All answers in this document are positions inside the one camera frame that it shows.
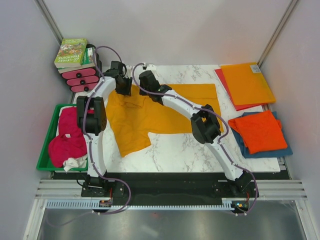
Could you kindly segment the yellow t shirt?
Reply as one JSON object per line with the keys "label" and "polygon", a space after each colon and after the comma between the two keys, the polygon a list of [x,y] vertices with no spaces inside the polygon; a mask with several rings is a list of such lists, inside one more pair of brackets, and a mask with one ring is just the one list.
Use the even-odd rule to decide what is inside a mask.
{"label": "yellow t shirt", "polygon": [[[221,115],[215,84],[169,84],[181,96],[205,106],[209,104]],[[133,85],[131,96],[112,91],[108,96],[106,116],[114,133],[120,156],[140,151],[151,145],[148,133],[190,134],[190,118],[177,111],[140,95],[140,89]]]}

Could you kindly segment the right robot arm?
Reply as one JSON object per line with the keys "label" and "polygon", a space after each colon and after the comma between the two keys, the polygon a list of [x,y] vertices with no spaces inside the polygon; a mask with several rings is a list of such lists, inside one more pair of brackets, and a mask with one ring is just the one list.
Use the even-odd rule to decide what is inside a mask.
{"label": "right robot arm", "polygon": [[229,182],[229,191],[235,197],[242,196],[253,179],[244,167],[239,166],[222,139],[220,123],[226,123],[216,114],[209,104],[204,106],[196,104],[179,95],[170,86],[160,84],[151,70],[139,75],[139,88],[146,93],[152,101],[171,108],[190,120],[193,137],[208,147],[219,162],[226,179]]}

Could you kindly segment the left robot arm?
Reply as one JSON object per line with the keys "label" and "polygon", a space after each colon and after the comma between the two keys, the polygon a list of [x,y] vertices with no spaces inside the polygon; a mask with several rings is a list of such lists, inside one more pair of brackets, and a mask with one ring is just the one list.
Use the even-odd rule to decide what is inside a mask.
{"label": "left robot arm", "polygon": [[112,61],[98,84],[86,96],[76,99],[77,125],[86,143],[88,170],[93,178],[104,176],[107,172],[103,156],[103,134],[107,127],[105,100],[115,91],[123,96],[131,95],[131,77],[126,77],[127,67],[120,61]]}

